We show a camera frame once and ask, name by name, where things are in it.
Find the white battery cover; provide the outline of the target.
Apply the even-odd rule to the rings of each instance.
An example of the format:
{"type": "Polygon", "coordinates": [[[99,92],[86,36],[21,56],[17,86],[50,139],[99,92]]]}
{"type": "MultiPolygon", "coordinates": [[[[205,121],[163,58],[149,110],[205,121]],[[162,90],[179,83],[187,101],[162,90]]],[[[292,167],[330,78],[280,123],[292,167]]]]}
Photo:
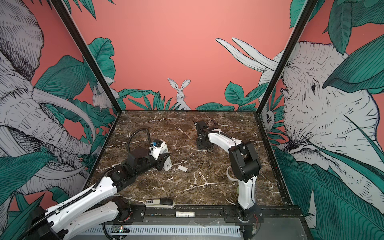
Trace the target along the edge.
{"type": "Polygon", "coordinates": [[[178,170],[181,170],[181,171],[183,171],[183,172],[187,172],[188,171],[188,168],[186,168],[186,167],[184,167],[184,166],[182,166],[182,165],[179,165],[178,166],[178,170]]]}

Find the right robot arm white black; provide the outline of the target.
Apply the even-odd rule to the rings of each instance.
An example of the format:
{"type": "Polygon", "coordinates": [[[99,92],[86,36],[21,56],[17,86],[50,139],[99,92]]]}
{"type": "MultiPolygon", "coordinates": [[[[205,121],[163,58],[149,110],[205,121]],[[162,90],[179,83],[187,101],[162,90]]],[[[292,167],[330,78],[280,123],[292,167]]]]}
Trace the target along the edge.
{"type": "Polygon", "coordinates": [[[212,150],[214,145],[229,154],[231,169],[238,182],[237,216],[247,223],[263,221],[263,216],[255,199],[256,181],[262,165],[259,155],[250,141],[241,141],[224,133],[214,123],[201,120],[194,123],[197,130],[197,147],[200,150],[212,150]]]}

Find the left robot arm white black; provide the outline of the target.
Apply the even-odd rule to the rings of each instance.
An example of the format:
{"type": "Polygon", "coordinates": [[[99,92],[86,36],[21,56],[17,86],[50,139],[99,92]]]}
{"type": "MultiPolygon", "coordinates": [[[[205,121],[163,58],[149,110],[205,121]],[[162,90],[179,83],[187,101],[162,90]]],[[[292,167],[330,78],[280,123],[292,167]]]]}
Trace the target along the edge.
{"type": "Polygon", "coordinates": [[[109,168],[86,190],[47,210],[39,207],[32,211],[27,227],[18,239],[70,240],[96,225],[128,220],[132,209],[123,197],[114,197],[98,208],[94,206],[133,184],[146,171],[152,168],[161,171],[170,155],[167,146],[152,146],[144,157],[136,156],[135,152],[129,153],[125,161],[109,168]]]}

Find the white remote control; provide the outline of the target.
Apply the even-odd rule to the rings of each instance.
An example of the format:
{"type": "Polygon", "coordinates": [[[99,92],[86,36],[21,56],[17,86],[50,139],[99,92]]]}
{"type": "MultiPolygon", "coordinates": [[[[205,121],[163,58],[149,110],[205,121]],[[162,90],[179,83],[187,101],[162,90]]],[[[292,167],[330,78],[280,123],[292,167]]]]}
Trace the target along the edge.
{"type": "Polygon", "coordinates": [[[168,147],[167,145],[165,145],[161,152],[161,154],[167,154],[167,156],[164,157],[164,165],[163,165],[163,169],[165,171],[169,171],[172,167],[172,160],[171,160],[171,157],[170,157],[170,153],[169,153],[169,150],[168,150],[168,147]]]}

